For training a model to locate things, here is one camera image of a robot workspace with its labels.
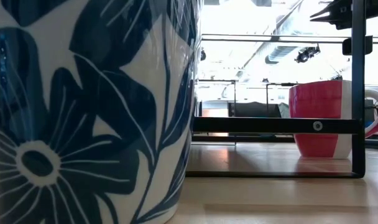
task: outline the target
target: table surface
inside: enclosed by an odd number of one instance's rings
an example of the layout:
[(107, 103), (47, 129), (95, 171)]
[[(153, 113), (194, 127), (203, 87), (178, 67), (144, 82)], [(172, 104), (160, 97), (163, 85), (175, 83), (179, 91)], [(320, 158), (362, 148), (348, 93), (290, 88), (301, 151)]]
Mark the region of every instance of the table surface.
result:
[[(270, 146), (270, 144), (245, 144), (238, 145), (236, 150), (244, 149), (243, 151), (247, 151), (248, 155), (243, 157), (251, 157), (249, 156), (251, 150), (246, 149)], [(229, 163), (229, 159), (212, 152), (215, 147), (222, 149), (221, 154), (230, 151), (230, 146), (192, 146), (193, 155), (188, 169), (196, 169), (196, 167), (242, 169), (241, 166), (218, 165)], [(297, 153), (295, 145), (280, 144), (274, 147), (276, 151), (286, 148), (285, 158), (287, 161), (292, 161), (287, 162), (287, 167), (296, 169), (292, 165), (295, 163), (293, 161), (299, 161), (299, 158), (294, 156)], [(203, 153), (208, 154), (209, 159), (207, 156), (199, 159), (198, 155)], [(269, 159), (275, 158), (276, 162), (281, 162), (282, 159), (276, 155), (269, 154)], [(263, 159), (261, 156), (254, 157), (257, 157), (257, 160), (254, 159), (257, 162), (268, 159), (265, 156)], [(212, 160), (213, 164), (205, 165)], [(246, 169), (252, 167), (251, 162), (248, 163), (251, 160), (247, 160)], [(341, 167), (340, 169), (347, 169), (345, 162), (343, 165), (343, 161), (333, 160), (325, 160), (324, 164), (316, 167), (327, 169), (329, 161), (335, 168), (338, 166)], [(285, 166), (272, 167), (283, 169)], [(364, 179), (186, 178), (177, 213), (168, 222), (168, 224), (176, 223), (378, 223), (378, 151), (367, 150), (367, 174)]]
[(294, 143), (203, 143), (191, 146), (189, 171), (351, 172), (351, 158), (301, 157)]

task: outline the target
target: blue leaf design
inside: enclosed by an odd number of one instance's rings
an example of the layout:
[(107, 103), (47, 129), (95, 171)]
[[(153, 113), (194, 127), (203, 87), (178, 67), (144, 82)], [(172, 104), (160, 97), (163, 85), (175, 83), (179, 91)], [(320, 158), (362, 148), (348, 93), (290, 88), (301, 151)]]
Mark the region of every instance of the blue leaf design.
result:
[[(47, 190), (55, 192), (56, 211), (58, 212), (59, 223), (90, 223), (103, 224), (101, 214), (99, 212), (98, 202), (95, 195), (90, 189), (72, 188), (75, 184), (67, 179), (59, 179), (58, 184), (51, 186)], [(49, 201), (52, 201), (52, 195), (48, 196)], [(46, 219), (50, 223), (54, 222), (54, 216), (49, 216)]]
[(34, 39), (20, 29), (0, 29), (0, 130), (18, 144), (36, 139), (46, 118)]
[(157, 14), (149, 0), (90, 0), (77, 20), (70, 50), (101, 71), (129, 63)]
[[(18, 186), (22, 186), (22, 188), (13, 192), (11, 195), (12, 197), (8, 197), (8, 200), (0, 202), (0, 224), (14, 223), (20, 217), (23, 217), (27, 209), (33, 204), (36, 204), (36, 202), (44, 202), (44, 198), (39, 197), (43, 193), (42, 189), (24, 185), (24, 182)], [(44, 219), (42, 215), (37, 217), (35, 215), (34, 212), (27, 216), (30, 218), (31, 223), (39, 223), (41, 219)]]
[(93, 137), (93, 102), (68, 70), (57, 70), (52, 80), (49, 128), (42, 139), (58, 153), (60, 173), (75, 188), (129, 194), (136, 184), (137, 151), (115, 136)]
[(21, 26), (29, 26), (67, 0), (1, 0), (2, 6)]
[(177, 102), (170, 125), (162, 135), (162, 149), (175, 143), (182, 136), (189, 118), (192, 114), (191, 104), (193, 97), (193, 69), (194, 57), (189, 60), (183, 73), (181, 85), (178, 91)]
[(175, 172), (166, 196), (152, 210), (138, 218), (135, 223), (144, 223), (154, 218), (157, 218), (167, 213), (170, 208), (172, 208), (174, 205), (178, 203), (182, 190), (183, 180), (185, 178), (185, 170), (188, 163), (190, 141), (191, 131), (188, 133), (187, 140), (185, 141), (185, 145), (183, 146), (179, 162), (177, 164), (177, 167), (175, 168)]
[(196, 48), (198, 8), (201, 1), (182, 0), (168, 1), (167, 14), (177, 34), (187, 42), (191, 48)]
[(76, 64), (91, 110), (121, 137), (126, 150), (141, 150), (155, 162), (155, 101), (152, 94), (124, 72), (101, 72), (88, 59), (77, 55)]
[(113, 219), (113, 224), (119, 224), (117, 211), (114, 208), (113, 202), (110, 200), (110, 198), (106, 194), (98, 194), (98, 196), (100, 197), (100, 199), (103, 200), (106, 206), (108, 206), (110, 210), (110, 215)]

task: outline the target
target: mug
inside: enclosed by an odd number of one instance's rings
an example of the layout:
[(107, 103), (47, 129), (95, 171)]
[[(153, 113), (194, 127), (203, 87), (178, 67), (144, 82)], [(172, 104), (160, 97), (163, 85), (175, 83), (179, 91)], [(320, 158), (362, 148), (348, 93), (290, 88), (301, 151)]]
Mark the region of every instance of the mug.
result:
[[(289, 107), (291, 118), (352, 119), (352, 83), (330, 80), (292, 87)], [(366, 98), (378, 102), (378, 91), (365, 90)], [(366, 137), (378, 132), (378, 117), (366, 128)], [(346, 159), (352, 149), (350, 134), (294, 134), (304, 157)]]
[(201, 3), (0, 0), (0, 224), (172, 217)]

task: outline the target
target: floral pattern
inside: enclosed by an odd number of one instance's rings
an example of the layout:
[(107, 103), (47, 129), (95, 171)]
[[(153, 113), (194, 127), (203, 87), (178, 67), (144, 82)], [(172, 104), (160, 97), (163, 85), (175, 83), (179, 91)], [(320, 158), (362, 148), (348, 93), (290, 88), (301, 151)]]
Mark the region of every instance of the floral pattern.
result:
[[(18, 24), (0, 27), (0, 224), (122, 224), (122, 215), (144, 223), (167, 214), (190, 146), (199, 2), (87, 0), (66, 49), (74, 69), (44, 73), (32, 27), (38, 33), (45, 17), (81, 0), (21, 1), (0, 0)], [(170, 181), (155, 189), (161, 172)], [(131, 202), (117, 195), (138, 191), (134, 212), (119, 210)]]

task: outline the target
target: ceiling duct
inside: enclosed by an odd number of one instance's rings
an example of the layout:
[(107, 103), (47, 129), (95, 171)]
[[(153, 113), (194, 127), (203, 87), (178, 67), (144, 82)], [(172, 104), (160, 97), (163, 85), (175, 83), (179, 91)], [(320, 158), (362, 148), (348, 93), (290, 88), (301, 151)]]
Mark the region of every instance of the ceiling duct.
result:
[[(271, 32), (272, 35), (302, 34), (298, 31), (293, 30), (293, 24), (303, 1), (304, 0), (298, 0), (286, 15), (280, 16), (278, 18), (276, 28)], [(254, 61), (258, 61), (260, 62), (260, 64), (265, 64), (265, 62), (271, 64), (278, 63), (279, 58), (286, 56), (295, 49), (296, 47), (292, 46), (278, 46), (275, 42), (263, 42), (261, 43), (260, 47), (252, 54), (252, 57), (247, 60), (243, 68), (246, 69), (246, 67)], [(245, 73), (237, 73), (236, 78), (238, 78), (240, 82), (248, 82), (251, 79), (251, 75)]]

